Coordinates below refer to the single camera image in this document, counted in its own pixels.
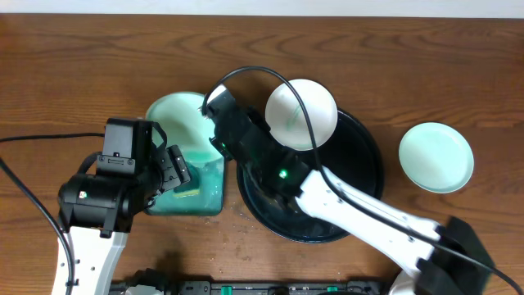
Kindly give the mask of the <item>round black tray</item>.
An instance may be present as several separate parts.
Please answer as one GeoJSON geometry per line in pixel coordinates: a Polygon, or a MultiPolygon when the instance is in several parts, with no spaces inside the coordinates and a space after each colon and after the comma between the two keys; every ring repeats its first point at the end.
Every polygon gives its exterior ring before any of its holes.
{"type": "MultiPolygon", "coordinates": [[[[335,131],[318,151],[323,166],[339,179],[376,199],[382,197],[384,168],[380,150],[365,126],[349,112],[338,111],[335,131]]],[[[300,209],[282,209],[274,204],[271,198],[256,189],[240,166],[237,183],[251,214],[276,235],[298,243],[330,243],[349,235],[300,209]]]]}

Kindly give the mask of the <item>turquoise plate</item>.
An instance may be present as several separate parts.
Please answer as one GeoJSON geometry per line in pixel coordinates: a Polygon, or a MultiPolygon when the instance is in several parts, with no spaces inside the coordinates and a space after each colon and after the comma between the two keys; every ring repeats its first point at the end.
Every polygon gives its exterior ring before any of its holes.
{"type": "Polygon", "coordinates": [[[215,125],[201,115],[203,99],[201,93],[171,93],[155,101],[146,113],[147,120],[165,131],[167,146],[177,145],[185,161],[198,167],[224,159],[210,143],[215,125]]]}

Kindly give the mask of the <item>pale green plate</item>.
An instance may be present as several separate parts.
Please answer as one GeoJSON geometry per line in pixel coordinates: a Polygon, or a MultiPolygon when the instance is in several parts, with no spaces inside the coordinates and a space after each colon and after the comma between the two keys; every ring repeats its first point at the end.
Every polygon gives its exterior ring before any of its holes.
{"type": "Polygon", "coordinates": [[[475,166],[468,141],[456,129],[437,122],[409,129],[400,140],[398,155],[406,176],[432,193],[460,190],[475,166]]]}

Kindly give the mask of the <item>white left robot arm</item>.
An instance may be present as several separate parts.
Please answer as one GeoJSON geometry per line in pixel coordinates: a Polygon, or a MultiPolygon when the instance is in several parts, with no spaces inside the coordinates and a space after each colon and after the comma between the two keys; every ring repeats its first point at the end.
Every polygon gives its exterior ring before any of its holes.
{"type": "Polygon", "coordinates": [[[191,180],[160,124],[110,118],[103,149],[86,157],[58,193],[59,251],[53,293],[107,294],[133,218],[191,180]]]}

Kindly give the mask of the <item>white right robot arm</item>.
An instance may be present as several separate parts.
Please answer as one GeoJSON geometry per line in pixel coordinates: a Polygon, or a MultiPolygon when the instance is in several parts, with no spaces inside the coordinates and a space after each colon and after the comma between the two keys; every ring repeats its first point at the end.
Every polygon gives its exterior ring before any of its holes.
{"type": "Polygon", "coordinates": [[[395,262],[414,294],[480,294],[498,271],[472,227],[456,217],[447,225],[399,211],[349,185],[307,155],[284,147],[257,111],[210,107],[211,143],[236,161],[269,202],[299,210],[345,230],[395,262]]]}

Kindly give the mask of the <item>black rectangular water tray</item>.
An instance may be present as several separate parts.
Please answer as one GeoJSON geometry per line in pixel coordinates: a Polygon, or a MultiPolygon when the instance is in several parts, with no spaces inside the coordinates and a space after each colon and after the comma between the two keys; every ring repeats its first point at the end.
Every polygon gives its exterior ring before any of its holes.
{"type": "Polygon", "coordinates": [[[153,216],[216,216],[223,208],[225,160],[195,166],[201,177],[201,192],[194,197],[175,198],[173,189],[156,197],[147,213],[153,216]]]}

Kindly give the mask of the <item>green yellow sponge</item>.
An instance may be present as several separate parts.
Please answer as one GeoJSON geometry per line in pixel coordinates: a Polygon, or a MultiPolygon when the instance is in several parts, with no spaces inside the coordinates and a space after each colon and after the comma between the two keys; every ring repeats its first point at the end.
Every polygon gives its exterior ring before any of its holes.
{"type": "Polygon", "coordinates": [[[197,168],[189,164],[188,172],[190,173],[191,180],[174,188],[173,196],[175,198],[194,197],[200,194],[201,177],[197,168]]]}

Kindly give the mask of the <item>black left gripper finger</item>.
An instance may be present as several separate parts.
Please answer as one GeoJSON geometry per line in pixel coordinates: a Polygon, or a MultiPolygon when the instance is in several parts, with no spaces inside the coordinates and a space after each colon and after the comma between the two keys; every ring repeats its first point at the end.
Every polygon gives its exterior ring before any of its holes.
{"type": "Polygon", "coordinates": [[[192,177],[177,145],[165,149],[161,156],[161,171],[163,182],[161,190],[169,191],[188,183],[192,177]]]}
{"type": "Polygon", "coordinates": [[[161,128],[160,124],[156,121],[152,122],[153,129],[160,135],[162,141],[160,145],[156,148],[157,154],[163,154],[165,152],[166,144],[167,144],[167,135],[165,131],[161,128]]]}

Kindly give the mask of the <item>white plate with green smear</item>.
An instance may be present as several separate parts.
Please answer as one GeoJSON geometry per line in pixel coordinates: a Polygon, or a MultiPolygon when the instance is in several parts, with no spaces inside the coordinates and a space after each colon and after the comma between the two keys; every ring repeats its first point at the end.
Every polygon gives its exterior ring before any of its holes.
{"type": "MultiPolygon", "coordinates": [[[[337,105],[332,94],[321,84],[309,79],[293,79],[290,84],[300,95],[308,112],[317,146],[326,143],[337,126],[337,105]]],[[[265,120],[272,136],[283,146],[297,151],[312,148],[305,116],[295,95],[279,85],[269,96],[265,120]]]]}

